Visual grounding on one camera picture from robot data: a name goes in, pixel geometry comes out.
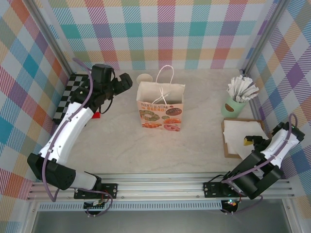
white paper cup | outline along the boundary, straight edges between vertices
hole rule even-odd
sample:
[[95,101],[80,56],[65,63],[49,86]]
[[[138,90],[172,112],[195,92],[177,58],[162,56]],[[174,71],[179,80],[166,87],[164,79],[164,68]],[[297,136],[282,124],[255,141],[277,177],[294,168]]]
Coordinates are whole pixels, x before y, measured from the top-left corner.
[[137,79],[136,82],[139,85],[140,82],[152,82],[152,76],[150,74],[140,74]]

yellow object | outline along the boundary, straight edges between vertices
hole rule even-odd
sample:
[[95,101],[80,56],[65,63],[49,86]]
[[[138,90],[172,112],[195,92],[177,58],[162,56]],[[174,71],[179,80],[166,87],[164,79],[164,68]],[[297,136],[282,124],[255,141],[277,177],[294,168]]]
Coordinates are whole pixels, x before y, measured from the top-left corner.
[[244,138],[244,146],[249,146],[249,145],[252,145],[253,144],[253,141],[247,141],[246,138]]

paper bag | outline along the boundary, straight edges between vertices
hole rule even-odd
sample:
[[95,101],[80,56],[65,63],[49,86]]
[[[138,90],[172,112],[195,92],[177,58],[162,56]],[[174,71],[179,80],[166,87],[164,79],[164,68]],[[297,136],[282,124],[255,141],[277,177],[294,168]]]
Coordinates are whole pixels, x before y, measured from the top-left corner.
[[185,85],[172,83],[141,82],[137,91],[137,105],[141,124],[145,128],[180,131],[184,108]]

small cup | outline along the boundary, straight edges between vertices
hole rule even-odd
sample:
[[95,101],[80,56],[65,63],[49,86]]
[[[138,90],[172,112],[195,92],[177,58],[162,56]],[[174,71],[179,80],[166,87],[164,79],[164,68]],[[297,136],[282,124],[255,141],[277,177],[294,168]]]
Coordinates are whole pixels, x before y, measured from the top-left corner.
[[138,75],[136,82],[139,85],[140,82],[152,82],[152,76],[150,74],[140,74]]
[[235,102],[229,96],[222,107],[222,110],[221,110],[222,115],[228,118],[237,118],[246,104],[247,102],[245,103]]

marble table surface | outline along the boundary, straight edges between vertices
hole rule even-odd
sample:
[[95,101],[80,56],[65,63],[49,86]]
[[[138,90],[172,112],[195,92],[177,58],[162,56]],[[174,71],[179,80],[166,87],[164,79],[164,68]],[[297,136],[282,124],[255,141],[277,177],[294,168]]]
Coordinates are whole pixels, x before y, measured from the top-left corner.
[[[186,85],[180,132],[141,126],[136,103],[136,77],[157,70],[127,72],[133,87],[116,96],[109,111],[91,119],[76,140],[67,166],[95,174],[226,172],[240,159],[224,157],[220,108],[237,69],[176,70],[173,83]],[[168,82],[170,70],[161,74]],[[240,118],[253,118],[249,104]]]

